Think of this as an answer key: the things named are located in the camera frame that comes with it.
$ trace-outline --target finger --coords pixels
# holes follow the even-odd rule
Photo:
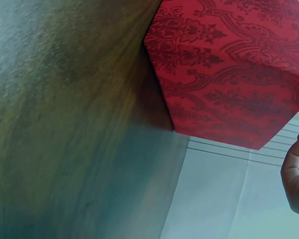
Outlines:
[[[287,152],[281,169],[281,176],[285,186],[299,176],[299,139]]]

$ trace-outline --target damask pattern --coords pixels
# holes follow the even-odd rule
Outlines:
[[[274,25],[282,27],[284,19],[299,21],[299,9],[291,8],[293,1],[283,2],[282,0],[222,0],[226,5],[235,5],[245,15],[250,12],[258,12],[261,21],[270,21]]]
[[[170,11],[161,7],[149,28],[146,44],[151,47],[154,67],[176,74],[179,64],[199,64],[210,68],[212,64],[223,62],[211,48],[201,49],[185,44],[203,40],[212,45],[215,39],[223,37],[226,34],[218,30],[215,24],[202,24],[199,20],[185,18],[182,6],[174,6]]]
[[[259,149],[299,111],[297,0],[163,0],[145,44],[177,132]]]

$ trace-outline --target dark red floral pattern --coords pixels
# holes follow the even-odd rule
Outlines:
[[[223,62],[210,48],[200,49],[186,43],[198,40],[212,45],[216,39],[226,37],[215,24],[202,24],[199,20],[183,17],[183,7],[168,11],[161,7],[149,29],[146,44],[151,46],[151,60],[156,68],[176,74],[177,65],[211,64]]]
[[[299,8],[294,9],[294,2],[283,2],[282,0],[222,0],[226,5],[235,5],[246,15],[250,12],[258,12],[261,21],[271,21],[274,25],[282,27],[284,19],[299,21]]]
[[[299,111],[297,0],[163,0],[145,44],[177,132],[259,149]]]

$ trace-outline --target red gift box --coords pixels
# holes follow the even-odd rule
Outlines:
[[[179,133],[260,149],[299,111],[297,0],[163,0],[145,45]]]

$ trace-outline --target wood grain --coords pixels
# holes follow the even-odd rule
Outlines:
[[[142,39],[159,0],[0,1],[0,239],[157,239],[188,137]]]

